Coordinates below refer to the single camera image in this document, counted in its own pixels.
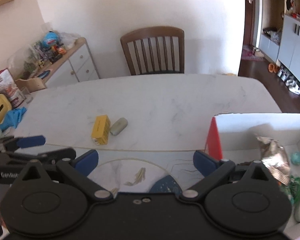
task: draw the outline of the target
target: cardboard box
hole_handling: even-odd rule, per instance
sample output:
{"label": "cardboard box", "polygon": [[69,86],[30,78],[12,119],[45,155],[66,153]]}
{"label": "cardboard box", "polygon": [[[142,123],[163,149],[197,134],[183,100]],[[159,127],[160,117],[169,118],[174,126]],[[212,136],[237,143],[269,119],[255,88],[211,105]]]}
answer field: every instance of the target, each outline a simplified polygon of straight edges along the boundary
{"label": "cardboard box", "polygon": [[[270,137],[284,146],[288,155],[300,152],[300,114],[221,114],[213,117],[205,153],[235,163],[260,160],[256,135]],[[300,166],[291,164],[291,174],[300,177]],[[292,216],[284,230],[300,239],[300,223]]]}
{"label": "cardboard box", "polygon": [[107,115],[99,115],[93,125],[91,138],[97,145],[108,143],[110,131],[110,120]]}

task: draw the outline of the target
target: white marble tabletop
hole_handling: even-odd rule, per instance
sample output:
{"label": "white marble tabletop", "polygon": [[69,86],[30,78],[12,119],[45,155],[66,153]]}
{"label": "white marble tabletop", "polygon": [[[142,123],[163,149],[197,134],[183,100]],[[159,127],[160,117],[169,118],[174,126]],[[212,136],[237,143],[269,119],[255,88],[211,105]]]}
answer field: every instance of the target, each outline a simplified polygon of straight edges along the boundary
{"label": "white marble tabletop", "polygon": [[[44,135],[46,143],[87,149],[188,151],[204,149],[211,118],[220,113],[280,113],[257,80],[203,74],[109,78],[36,93],[15,136]],[[105,146],[91,140],[97,115],[129,124]]]}

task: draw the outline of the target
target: chair backrest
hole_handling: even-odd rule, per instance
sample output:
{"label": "chair backrest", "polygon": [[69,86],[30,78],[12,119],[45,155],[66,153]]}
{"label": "chair backrest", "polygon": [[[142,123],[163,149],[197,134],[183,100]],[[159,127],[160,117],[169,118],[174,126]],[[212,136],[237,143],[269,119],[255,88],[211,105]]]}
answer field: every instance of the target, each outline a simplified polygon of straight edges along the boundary
{"label": "chair backrest", "polygon": [[185,33],[181,29],[143,28],[127,33],[120,41],[131,75],[185,72]]}

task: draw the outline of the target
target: blue cloth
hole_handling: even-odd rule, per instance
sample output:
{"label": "blue cloth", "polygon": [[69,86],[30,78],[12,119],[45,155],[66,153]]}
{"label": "blue cloth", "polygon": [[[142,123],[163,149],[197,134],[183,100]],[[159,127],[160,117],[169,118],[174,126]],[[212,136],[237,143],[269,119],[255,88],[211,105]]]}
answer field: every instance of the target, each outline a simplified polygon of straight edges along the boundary
{"label": "blue cloth", "polygon": [[25,107],[10,110],[6,113],[2,124],[0,124],[0,129],[2,131],[7,130],[9,127],[17,128],[18,124],[22,120],[23,114],[27,111]]}

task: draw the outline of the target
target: yellow box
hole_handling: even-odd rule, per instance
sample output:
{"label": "yellow box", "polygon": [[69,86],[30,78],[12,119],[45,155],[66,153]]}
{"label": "yellow box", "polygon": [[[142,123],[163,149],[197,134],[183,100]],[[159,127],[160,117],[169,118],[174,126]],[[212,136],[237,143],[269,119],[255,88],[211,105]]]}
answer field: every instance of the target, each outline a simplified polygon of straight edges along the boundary
{"label": "yellow box", "polygon": [[107,115],[99,115],[93,125],[91,138],[97,145],[108,143],[110,120]]}

